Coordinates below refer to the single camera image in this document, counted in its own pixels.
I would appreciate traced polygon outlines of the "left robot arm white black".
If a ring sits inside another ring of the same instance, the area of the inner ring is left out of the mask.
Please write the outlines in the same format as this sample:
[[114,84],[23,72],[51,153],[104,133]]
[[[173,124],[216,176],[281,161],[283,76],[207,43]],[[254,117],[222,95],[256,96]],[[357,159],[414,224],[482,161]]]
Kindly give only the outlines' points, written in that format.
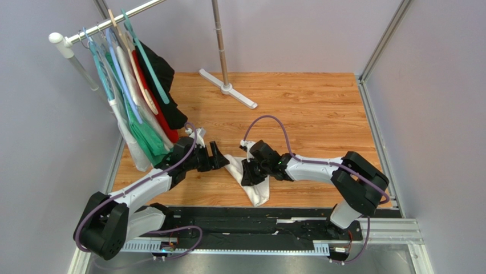
[[189,171],[208,172],[230,161],[212,141],[209,146],[193,137],[182,137],[173,150],[149,173],[126,188],[104,194],[94,193],[75,228],[73,240],[84,252],[104,260],[115,257],[127,241],[163,228],[171,211],[154,197],[175,188]]

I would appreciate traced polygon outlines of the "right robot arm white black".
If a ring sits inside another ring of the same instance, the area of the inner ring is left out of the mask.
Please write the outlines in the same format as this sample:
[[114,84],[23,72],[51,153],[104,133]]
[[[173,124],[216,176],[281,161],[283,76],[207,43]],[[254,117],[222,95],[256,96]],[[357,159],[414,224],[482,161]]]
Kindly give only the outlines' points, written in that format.
[[378,205],[387,203],[388,177],[357,152],[341,158],[306,158],[290,152],[280,155],[263,140],[241,141],[247,153],[242,160],[242,185],[257,186],[265,179],[296,182],[310,180],[332,184],[343,197],[328,219],[331,225],[346,229],[362,216],[372,216]]

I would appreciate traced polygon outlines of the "white cloth napkin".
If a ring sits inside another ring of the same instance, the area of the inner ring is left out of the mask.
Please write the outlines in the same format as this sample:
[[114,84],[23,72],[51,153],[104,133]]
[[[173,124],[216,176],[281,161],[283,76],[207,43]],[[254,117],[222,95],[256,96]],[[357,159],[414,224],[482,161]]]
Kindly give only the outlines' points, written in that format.
[[267,176],[263,182],[255,186],[243,186],[242,178],[244,170],[242,162],[247,162],[247,158],[234,157],[230,154],[226,154],[224,157],[229,161],[229,164],[225,166],[225,169],[245,191],[252,205],[254,207],[259,207],[265,204],[270,198],[270,176]]

